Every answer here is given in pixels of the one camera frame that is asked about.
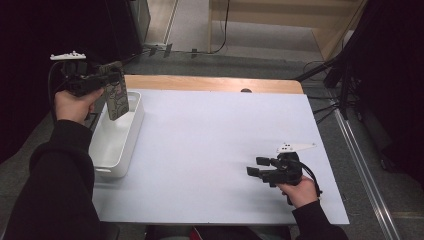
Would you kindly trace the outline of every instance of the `gray floor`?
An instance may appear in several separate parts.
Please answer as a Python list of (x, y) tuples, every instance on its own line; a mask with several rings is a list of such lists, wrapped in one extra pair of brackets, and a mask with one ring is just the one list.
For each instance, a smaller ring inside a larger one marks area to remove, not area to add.
[[(191, 51), (197, 48), (206, 50), (204, 28), (204, 4), (207, 0), (179, 0), (168, 43), (172, 50)], [(215, 23), (221, 31), (220, 24)], [(145, 54), (130, 62), (125, 70), (128, 74), (172, 74), (194, 76), (226, 76), (258, 79), (290, 79), (304, 71), (306, 63), (320, 60), (318, 48), (310, 38), (308, 29), (286, 29), (281, 36), (273, 38), (274, 28), (267, 32), (256, 25), (228, 28), (226, 51), (218, 55), (171, 53), (164, 57), (163, 52), (154, 56)], [(219, 45), (219, 35), (213, 40)], [(302, 83), (308, 95), (327, 96), (322, 86), (325, 74), (314, 76), (315, 80)], [(312, 109), (328, 106), (328, 100), (310, 100)], [(420, 186), (403, 173), (388, 173), (379, 163), (379, 156), (373, 142), (355, 115), (349, 111), (349, 124), (355, 134), (362, 154), (372, 176), (390, 210), (394, 223), (402, 239), (423, 239), (424, 236), (424, 194)], [(325, 148), (340, 190), (345, 199), (350, 225), (343, 226), (350, 239), (386, 239), (370, 199), (365, 191), (353, 158), (340, 130), (335, 115), (331, 115), (318, 125)], [(22, 149), (11, 159), (0, 165), (0, 230), (5, 227), (13, 203), (28, 177), (27, 161), (34, 148), (48, 140), (52, 125), (49, 116), (34, 130)], [(120, 239), (143, 239), (145, 226), (120, 223)], [(297, 228), (291, 231), (296, 236)]]

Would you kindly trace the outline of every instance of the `hand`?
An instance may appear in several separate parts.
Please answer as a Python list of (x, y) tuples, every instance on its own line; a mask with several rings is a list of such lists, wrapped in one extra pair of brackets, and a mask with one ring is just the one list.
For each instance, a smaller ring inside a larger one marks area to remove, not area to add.
[(70, 120), (84, 125), (87, 114), (94, 111), (94, 102), (103, 94), (103, 88), (82, 97), (75, 97), (68, 91), (57, 92), (55, 108), (57, 120)]
[(302, 176), (302, 180), (296, 186), (289, 184), (276, 184), (277, 187), (287, 194), (295, 208), (300, 208), (318, 200), (315, 183), (312, 179)]

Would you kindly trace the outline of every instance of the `white table surface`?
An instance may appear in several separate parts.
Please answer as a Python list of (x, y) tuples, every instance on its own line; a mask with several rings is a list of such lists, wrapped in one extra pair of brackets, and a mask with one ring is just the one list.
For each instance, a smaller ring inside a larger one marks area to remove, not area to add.
[(348, 224), (309, 102), (303, 94), (142, 90), (145, 115), (128, 173), (96, 176), (93, 202), (102, 221), (146, 224), (295, 224), (285, 196), (246, 167), (299, 151), (323, 190), (333, 224)]

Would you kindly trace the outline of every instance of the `black cloth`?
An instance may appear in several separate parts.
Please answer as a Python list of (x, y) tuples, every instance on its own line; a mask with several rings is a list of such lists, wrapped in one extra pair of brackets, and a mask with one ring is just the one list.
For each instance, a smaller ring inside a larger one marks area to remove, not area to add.
[(100, 238), (92, 204), (91, 137), (78, 123), (56, 123), (50, 141), (30, 159), (30, 176), (12, 210), (5, 240)]
[(293, 216), (300, 231), (297, 240), (348, 239), (343, 229), (330, 224), (319, 201), (294, 210)]

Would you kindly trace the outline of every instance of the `handheld controller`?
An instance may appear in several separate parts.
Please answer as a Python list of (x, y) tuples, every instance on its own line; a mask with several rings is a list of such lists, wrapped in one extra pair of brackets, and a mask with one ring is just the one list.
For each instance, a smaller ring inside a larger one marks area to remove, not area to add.
[[(299, 160), (298, 150), (316, 147), (315, 144), (284, 144), (278, 148), (277, 158), (257, 157), (256, 164), (261, 166), (274, 166), (274, 170), (260, 170), (259, 168), (247, 167), (247, 175), (262, 179), (264, 183), (269, 183), (270, 187), (276, 187), (277, 183), (285, 183), (296, 186), (302, 180), (303, 169), (312, 177), (315, 182), (317, 197), (320, 196), (319, 189), (313, 172)], [(293, 205), (287, 196), (287, 203)]]
[(105, 88), (109, 118), (111, 120), (116, 120), (129, 111), (127, 89), (121, 62), (116, 61), (105, 65), (92, 66), (86, 61), (84, 54), (79, 54), (75, 51), (69, 54), (51, 55), (50, 59), (57, 62), (50, 69), (49, 81), (51, 81), (56, 66), (61, 64), (61, 86), (63, 85), (74, 96), (81, 97), (99, 88)]

